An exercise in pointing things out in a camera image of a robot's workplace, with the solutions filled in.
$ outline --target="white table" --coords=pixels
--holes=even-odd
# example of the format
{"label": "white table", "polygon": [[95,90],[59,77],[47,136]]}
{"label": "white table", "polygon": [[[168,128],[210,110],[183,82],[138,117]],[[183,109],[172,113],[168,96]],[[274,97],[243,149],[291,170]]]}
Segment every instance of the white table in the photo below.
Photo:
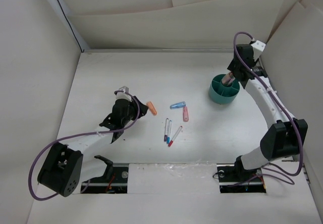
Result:
{"label": "white table", "polygon": [[[212,78],[226,73],[231,59],[232,53],[210,51],[83,53],[59,137],[94,130],[111,112],[113,92],[126,85],[143,103],[152,101],[158,114],[148,112],[98,154],[117,163],[199,162],[201,166],[186,166],[185,174],[191,177],[184,181],[177,174],[168,178],[164,165],[146,165],[142,172],[140,165],[131,165],[129,194],[76,194],[35,201],[29,223],[320,223],[303,173],[293,187],[266,178],[266,195],[220,194],[211,178],[215,170],[211,163],[234,162],[258,147],[266,132],[260,110],[243,89],[229,105],[215,104],[208,97]],[[187,103],[187,123],[181,109],[169,109],[179,101]],[[166,118],[173,120],[173,132],[183,125],[171,148],[163,142]],[[282,164],[293,172],[298,163]],[[205,176],[193,181],[201,173]],[[39,186],[37,194],[46,196],[50,190]]]}

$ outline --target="green divided container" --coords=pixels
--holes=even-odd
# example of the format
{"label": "green divided container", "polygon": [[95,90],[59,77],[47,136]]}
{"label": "green divided container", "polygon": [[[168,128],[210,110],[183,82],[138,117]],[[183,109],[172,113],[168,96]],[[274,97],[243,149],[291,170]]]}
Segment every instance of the green divided container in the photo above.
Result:
{"label": "green divided container", "polygon": [[221,82],[224,76],[225,74],[215,76],[208,90],[210,98],[218,104],[231,103],[240,90],[239,82],[236,79],[230,86],[224,86]]}

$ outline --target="pen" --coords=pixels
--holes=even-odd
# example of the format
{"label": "pen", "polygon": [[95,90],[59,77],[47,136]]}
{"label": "pen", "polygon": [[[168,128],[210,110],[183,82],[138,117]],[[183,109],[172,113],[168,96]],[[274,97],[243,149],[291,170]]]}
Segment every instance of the pen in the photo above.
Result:
{"label": "pen", "polygon": [[169,121],[169,119],[166,118],[166,122],[165,122],[165,133],[164,133],[164,142],[167,142],[168,121]]}
{"label": "pen", "polygon": [[171,142],[168,144],[168,147],[170,147],[172,145],[172,143],[175,141],[175,139],[178,136],[178,134],[180,134],[182,128],[183,128],[182,126],[179,127],[179,129],[177,130],[177,132],[175,133],[175,135],[172,137]]}
{"label": "pen", "polygon": [[171,128],[172,128],[172,120],[170,120],[168,123],[167,144],[169,144],[169,142],[170,142]]}

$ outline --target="blue object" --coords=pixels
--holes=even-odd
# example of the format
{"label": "blue object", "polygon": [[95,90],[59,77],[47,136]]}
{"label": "blue object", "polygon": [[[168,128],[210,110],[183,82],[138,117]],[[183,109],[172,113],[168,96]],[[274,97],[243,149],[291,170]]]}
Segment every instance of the blue object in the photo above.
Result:
{"label": "blue object", "polygon": [[224,76],[225,74],[215,76],[208,90],[210,98],[218,104],[231,103],[240,90],[240,84],[237,79],[235,79],[229,86],[223,85],[222,79]]}
{"label": "blue object", "polygon": [[170,109],[178,109],[178,108],[183,108],[185,106],[186,106],[186,103],[185,103],[185,101],[183,101],[183,102],[179,102],[179,103],[176,103],[176,104],[172,104],[170,106]]}

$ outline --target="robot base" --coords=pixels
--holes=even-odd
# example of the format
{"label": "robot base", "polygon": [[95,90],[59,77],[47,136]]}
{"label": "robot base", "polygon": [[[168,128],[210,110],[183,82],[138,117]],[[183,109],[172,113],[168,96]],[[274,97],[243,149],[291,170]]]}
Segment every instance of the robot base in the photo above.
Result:
{"label": "robot base", "polygon": [[235,174],[234,164],[217,164],[219,186],[221,193],[266,193],[265,184],[262,178],[255,178],[250,182],[234,186],[232,185],[246,181],[261,172],[261,169],[248,171],[242,175]]}

